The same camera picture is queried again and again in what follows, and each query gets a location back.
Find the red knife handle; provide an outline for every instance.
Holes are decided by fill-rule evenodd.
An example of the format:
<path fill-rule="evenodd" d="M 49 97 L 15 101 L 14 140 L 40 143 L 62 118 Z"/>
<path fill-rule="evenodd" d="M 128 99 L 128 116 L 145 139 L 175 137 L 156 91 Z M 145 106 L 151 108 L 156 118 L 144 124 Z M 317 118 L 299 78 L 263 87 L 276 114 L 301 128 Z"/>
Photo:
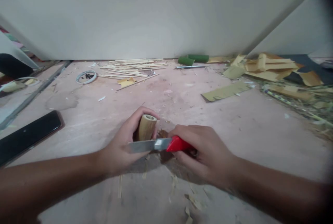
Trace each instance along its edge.
<path fill-rule="evenodd" d="M 177 135 L 174 135 L 172 137 L 172 140 L 166 149 L 167 152 L 176 152 L 181 150 L 187 150 L 187 149 L 195 149 L 191 144 L 188 144 L 186 141 L 184 141 L 182 138 L 180 138 Z"/>

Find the green tube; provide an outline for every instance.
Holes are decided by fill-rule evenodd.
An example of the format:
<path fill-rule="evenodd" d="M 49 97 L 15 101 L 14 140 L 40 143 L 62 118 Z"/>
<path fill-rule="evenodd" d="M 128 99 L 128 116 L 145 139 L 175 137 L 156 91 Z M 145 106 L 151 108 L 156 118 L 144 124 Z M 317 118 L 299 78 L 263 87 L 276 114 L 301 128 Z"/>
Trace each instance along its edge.
<path fill-rule="evenodd" d="M 194 60 L 187 58 L 187 56 L 183 56 L 183 57 L 178 58 L 178 63 L 184 64 L 186 66 L 192 66 L 194 63 Z"/>
<path fill-rule="evenodd" d="M 196 63 L 206 63 L 209 60 L 207 55 L 187 55 L 187 58 L 193 59 Z"/>

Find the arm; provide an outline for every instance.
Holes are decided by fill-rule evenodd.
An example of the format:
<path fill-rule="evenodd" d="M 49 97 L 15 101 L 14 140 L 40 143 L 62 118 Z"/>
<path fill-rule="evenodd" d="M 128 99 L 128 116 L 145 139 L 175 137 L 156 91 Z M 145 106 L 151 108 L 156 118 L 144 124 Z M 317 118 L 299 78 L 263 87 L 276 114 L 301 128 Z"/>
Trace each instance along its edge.
<path fill-rule="evenodd" d="M 173 135 L 198 150 L 196 157 L 179 151 L 176 159 L 220 189 L 239 192 L 304 222 L 325 207 L 328 186 L 236 157 L 210 127 L 177 125 L 169 137 Z"/>
<path fill-rule="evenodd" d="M 130 154 L 125 145 L 143 114 L 159 119 L 151 109 L 140 107 L 121 126 L 113 140 L 95 153 L 39 161 L 0 170 L 0 219 L 22 210 L 51 204 L 105 178 L 116 176 L 147 153 Z"/>

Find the phone screen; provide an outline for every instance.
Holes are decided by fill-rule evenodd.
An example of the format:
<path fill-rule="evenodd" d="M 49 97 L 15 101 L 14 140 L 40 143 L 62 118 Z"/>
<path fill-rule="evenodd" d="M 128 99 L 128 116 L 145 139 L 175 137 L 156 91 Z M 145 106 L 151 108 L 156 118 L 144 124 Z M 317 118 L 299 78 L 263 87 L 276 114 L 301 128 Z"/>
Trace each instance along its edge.
<path fill-rule="evenodd" d="M 54 110 L 1 139 L 0 166 L 13 160 L 60 127 L 60 113 Z"/>

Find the metal rod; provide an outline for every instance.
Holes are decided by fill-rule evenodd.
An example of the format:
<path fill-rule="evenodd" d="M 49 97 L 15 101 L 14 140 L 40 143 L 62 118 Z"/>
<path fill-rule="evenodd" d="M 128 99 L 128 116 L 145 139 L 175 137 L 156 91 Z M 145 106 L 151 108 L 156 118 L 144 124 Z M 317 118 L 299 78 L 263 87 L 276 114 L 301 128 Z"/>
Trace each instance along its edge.
<path fill-rule="evenodd" d="M 182 68 L 204 68 L 204 67 L 207 67 L 207 66 L 179 66 L 179 67 L 176 67 L 176 69 L 182 69 Z"/>

